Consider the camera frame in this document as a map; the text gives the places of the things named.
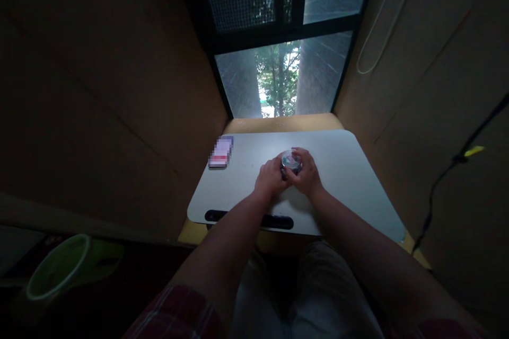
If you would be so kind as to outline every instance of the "yellow tag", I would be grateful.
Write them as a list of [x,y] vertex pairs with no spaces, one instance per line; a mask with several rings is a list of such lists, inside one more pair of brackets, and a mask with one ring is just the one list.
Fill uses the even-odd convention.
[[481,152],[482,150],[484,150],[483,146],[475,146],[473,149],[469,149],[467,152],[465,152],[465,157],[472,156],[473,154]]

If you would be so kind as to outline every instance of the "hand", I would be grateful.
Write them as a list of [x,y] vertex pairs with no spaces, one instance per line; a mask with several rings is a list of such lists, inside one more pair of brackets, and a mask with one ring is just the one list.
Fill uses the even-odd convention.
[[273,197],[279,196],[285,189],[291,186],[281,176],[281,156],[282,154],[279,154],[262,165],[254,185],[254,192]]
[[302,169],[295,175],[291,169],[285,167],[286,177],[295,188],[310,198],[311,195],[323,189],[317,165],[308,150],[299,147],[292,147],[292,149],[293,155],[301,157]]

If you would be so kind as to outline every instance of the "window frame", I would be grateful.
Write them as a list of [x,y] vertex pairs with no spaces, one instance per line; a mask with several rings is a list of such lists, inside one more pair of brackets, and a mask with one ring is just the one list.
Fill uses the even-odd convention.
[[208,0],[184,0],[184,2],[200,45],[207,55],[229,120],[234,119],[234,116],[217,68],[216,55],[351,31],[352,39],[330,112],[334,111],[357,42],[368,0],[362,0],[358,13],[310,24],[303,24],[305,0],[292,0],[290,23],[284,22],[284,0],[275,0],[276,20],[274,23],[230,33],[217,33]]

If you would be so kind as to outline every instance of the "right hand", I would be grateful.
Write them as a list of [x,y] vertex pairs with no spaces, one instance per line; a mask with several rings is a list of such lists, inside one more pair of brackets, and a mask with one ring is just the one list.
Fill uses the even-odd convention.
[[295,188],[309,198],[317,191],[323,189],[317,165],[314,163],[313,157],[308,150],[300,147],[292,147],[292,150],[293,155],[301,157],[302,169],[297,175],[295,175],[291,169],[284,167],[286,177]]

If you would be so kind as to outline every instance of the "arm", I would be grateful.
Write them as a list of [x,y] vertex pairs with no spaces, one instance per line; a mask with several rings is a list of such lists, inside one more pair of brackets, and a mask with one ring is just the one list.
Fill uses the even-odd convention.
[[322,186],[308,151],[297,148],[303,166],[289,181],[304,193],[322,222],[328,241],[384,308],[402,335],[425,320],[447,318],[479,328],[444,288],[395,242],[336,200]]
[[189,255],[170,283],[184,284],[207,298],[228,330],[244,267],[255,245],[271,198],[289,183],[282,180],[281,158],[260,169],[254,191],[218,222]]

